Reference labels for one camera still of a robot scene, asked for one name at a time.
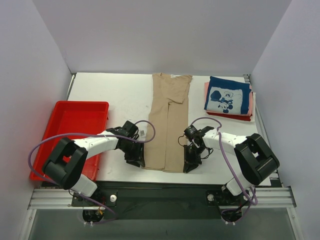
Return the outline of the beige t-shirt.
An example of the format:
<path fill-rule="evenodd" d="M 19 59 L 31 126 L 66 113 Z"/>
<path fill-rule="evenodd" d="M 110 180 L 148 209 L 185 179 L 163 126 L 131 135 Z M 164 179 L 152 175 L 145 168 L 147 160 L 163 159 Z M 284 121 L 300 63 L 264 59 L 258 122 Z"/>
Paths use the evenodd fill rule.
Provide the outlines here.
<path fill-rule="evenodd" d="M 191 75 L 172 76 L 154 73 L 153 98 L 146 138 L 152 141 L 144 145 L 145 168 L 163 172 L 182 173 L 184 168 L 184 139 L 178 138 L 188 126 L 189 90 Z"/>

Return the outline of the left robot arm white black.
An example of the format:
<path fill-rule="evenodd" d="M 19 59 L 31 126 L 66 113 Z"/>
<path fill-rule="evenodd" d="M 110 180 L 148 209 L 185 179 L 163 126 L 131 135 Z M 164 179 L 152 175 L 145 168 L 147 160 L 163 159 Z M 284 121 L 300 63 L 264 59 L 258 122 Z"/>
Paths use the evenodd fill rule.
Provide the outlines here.
<path fill-rule="evenodd" d="M 61 138 L 42 167 L 43 173 L 64 190 L 83 195 L 90 206 L 101 201 L 98 185 L 82 174 L 86 160 L 111 150 L 121 150 L 126 163 L 144 167 L 144 141 L 138 140 L 138 127 L 126 121 L 123 126 L 108 128 L 87 138 Z"/>

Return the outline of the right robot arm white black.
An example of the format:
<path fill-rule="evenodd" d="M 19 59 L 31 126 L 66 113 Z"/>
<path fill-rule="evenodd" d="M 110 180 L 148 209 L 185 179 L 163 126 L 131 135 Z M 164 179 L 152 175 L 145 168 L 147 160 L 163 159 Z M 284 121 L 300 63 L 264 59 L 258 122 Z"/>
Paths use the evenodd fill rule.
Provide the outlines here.
<path fill-rule="evenodd" d="M 202 164 L 204 150 L 220 150 L 233 178 L 222 186 L 221 197 L 233 204 L 241 194 L 253 186 L 260 185 L 280 162 L 266 141 L 258 133 L 250 136 L 233 135 L 206 126 L 196 129 L 193 125 L 184 130 L 189 145 L 184 145 L 183 172 L 189 173 Z"/>

